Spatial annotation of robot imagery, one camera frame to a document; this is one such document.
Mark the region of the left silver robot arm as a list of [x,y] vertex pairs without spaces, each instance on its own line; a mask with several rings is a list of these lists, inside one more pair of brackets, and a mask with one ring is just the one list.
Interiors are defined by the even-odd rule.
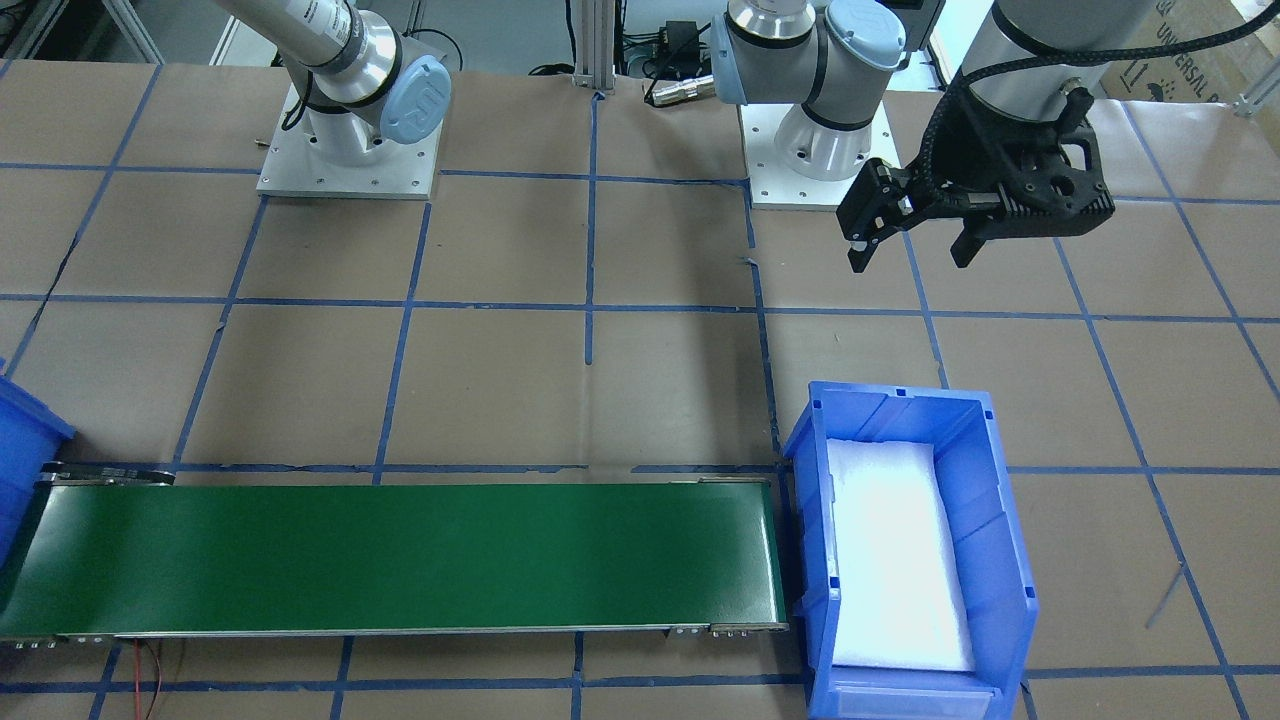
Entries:
[[[815,138],[864,136],[924,40],[940,1],[731,1],[709,29],[727,104],[782,104],[797,137],[790,164],[817,176]],[[992,240],[1088,234],[1116,210],[1088,114],[1102,61],[1068,55],[1125,47],[1147,1],[996,1],[937,102],[914,160],[860,164],[836,215],[854,272],[891,236],[940,218],[963,228],[968,266]]]

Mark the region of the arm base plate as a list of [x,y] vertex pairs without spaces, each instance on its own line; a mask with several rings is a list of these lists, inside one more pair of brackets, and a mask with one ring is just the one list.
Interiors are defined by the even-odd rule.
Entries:
[[883,108],[852,131],[820,126],[799,105],[744,105],[740,119],[753,204],[760,209],[833,210],[867,160],[900,164]]
[[443,129],[397,143],[351,113],[308,109],[297,126],[275,128],[256,190],[270,197],[428,201]]

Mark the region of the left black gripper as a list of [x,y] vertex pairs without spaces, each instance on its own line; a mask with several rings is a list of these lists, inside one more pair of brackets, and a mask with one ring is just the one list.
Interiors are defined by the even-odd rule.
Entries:
[[[934,138],[934,177],[948,190],[991,208],[966,210],[950,246],[956,268],[969,268],[987,241],[1073,237],[1092,232],[1115,213],[1096,132],[1085,115],[1094,97],[1080,87],[1046,122],[1005,117],[965,88],[948,101]],[[914,195],[910,167],[879,158],[861,164],[836,209],[847,259],[863,273],[881,242],[925,219],[925,200]]]

